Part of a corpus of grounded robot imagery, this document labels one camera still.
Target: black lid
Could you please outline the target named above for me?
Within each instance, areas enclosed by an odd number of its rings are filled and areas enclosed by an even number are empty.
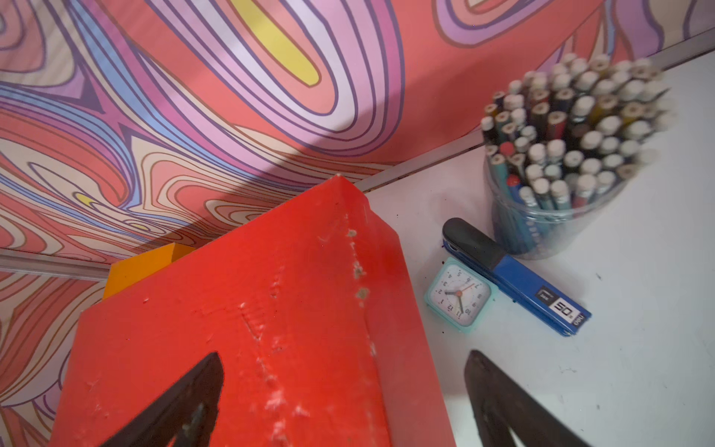
[[[445,222],[442,226],[442,236],[455,249],[489,270],[494,270],[506,255],[506,251],[499,244],[459,217]]]

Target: clock face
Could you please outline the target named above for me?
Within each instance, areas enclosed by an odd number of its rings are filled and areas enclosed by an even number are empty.
[[[430,291],[430,300],[455,323],[469,326],[491,296],[489,285],[464,270],[450,264]]]

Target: label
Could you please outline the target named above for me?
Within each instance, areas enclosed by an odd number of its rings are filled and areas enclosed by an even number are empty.
[[[574,326],[578,326],[583,322],[585,317],[581,314],[581,312],[574,307],[572,307],[568,301],[564,300],[563,298],[559,298],[554,303],[550,306],[548,306],[551,310],[556,312],[556,315],[559,317],[563,318],[565,321],[571,323]]]
[[[551,306],[556,300],[560,299],[556,292],[545,285],[541,286],[541,289],[536,293],[536,297],[547,306]]]
[[[580,310],[577,310],[569,304],[568,301],[558,296],[556,292],[546,286],[542,286],[541,289],[539,289],[536,293],[536,297],[567,323],[579,326],[586,319],[586,316],[582,315]]]

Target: light blue clock frame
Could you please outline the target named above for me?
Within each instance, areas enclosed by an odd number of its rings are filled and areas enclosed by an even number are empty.
[[[450,265],[456,265],[460,269],[462,269],[465,272],[472,275],[474,278],[479,279],[480,281],[484,282],[486,285],[489,286],[489,298],[487,298],[486,303],[484,303],[484,305],[479,310],[479,313],[477,314],[477,318],[475,318],[474,321],[469,326],[462,326],[462,325],[458,324],[457,322],[455,322],[449,315],[447,315],[447,313],[445,313],[444,310],[440,309],[435,303],[432,303],[432,300],[430,299],[430,294],[437,287],[439,279],[442,278],[442,275],[444,274],[445,270],[447,270]],[[472,330],[474,330],[474,328],[477,326],[477,324],[479,324],[482,317],[484,316],[485,310],[489,306],[489,303],[494,299],[494,297],[496,296],[496,293],[498,291],[499,291],[499,288],[497,288],[497,286],[494,283],[492,283],[490,280],[483,277],[482,275],[475,272],[474,270],[470,269],[469,267],[467,267],[463,263],[459,262],[455,258],[449,257],[445,261],[445,264],[442,266],[442,269],[440,270],[440,272],[435,276],[435,279],[432,281],[432,284],[430,284],[430,287],[427,289],[427,292],[425,293],[425,302],[427,303],[427,306],[430,309],[432,309],[435,313],[437,313],[437,315],[442,317],[444,320],[446,320],[452,326],[457,328],[457,330],[459,330],[462,333],[469,333]]]

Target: orange block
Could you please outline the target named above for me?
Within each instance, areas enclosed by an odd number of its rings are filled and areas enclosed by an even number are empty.
[[[173,243],[115,262],[109,270],[102,300],[116,295],[194,250],[193,247]]]

